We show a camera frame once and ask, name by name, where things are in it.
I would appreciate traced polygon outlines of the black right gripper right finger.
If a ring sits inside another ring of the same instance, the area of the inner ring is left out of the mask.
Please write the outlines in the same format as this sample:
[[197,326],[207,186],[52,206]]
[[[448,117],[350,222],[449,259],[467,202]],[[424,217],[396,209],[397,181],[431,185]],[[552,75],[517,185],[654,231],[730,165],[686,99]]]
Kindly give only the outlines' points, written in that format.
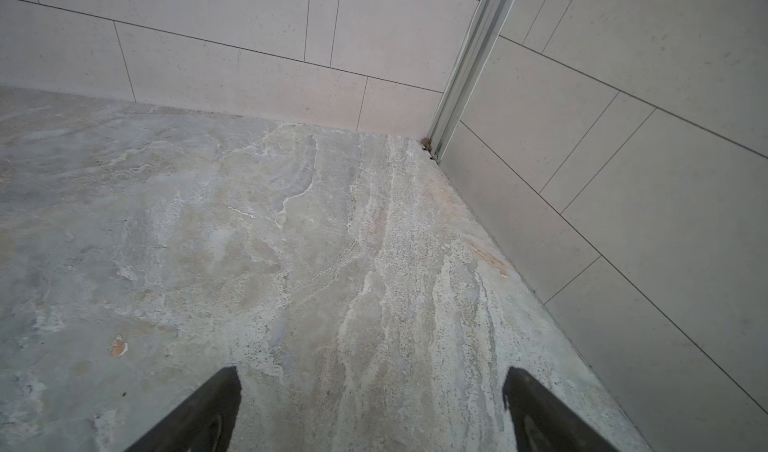
[[518,451],[617,451],[523,368],[508,369],[502,394]]

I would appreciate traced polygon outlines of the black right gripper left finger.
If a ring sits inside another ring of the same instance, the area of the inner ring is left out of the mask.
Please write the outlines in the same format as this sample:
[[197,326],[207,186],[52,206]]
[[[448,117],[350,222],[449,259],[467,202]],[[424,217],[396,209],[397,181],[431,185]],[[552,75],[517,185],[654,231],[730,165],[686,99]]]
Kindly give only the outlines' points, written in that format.
[[237,368],[221,368],[127,451],[227,451],[241,400]]

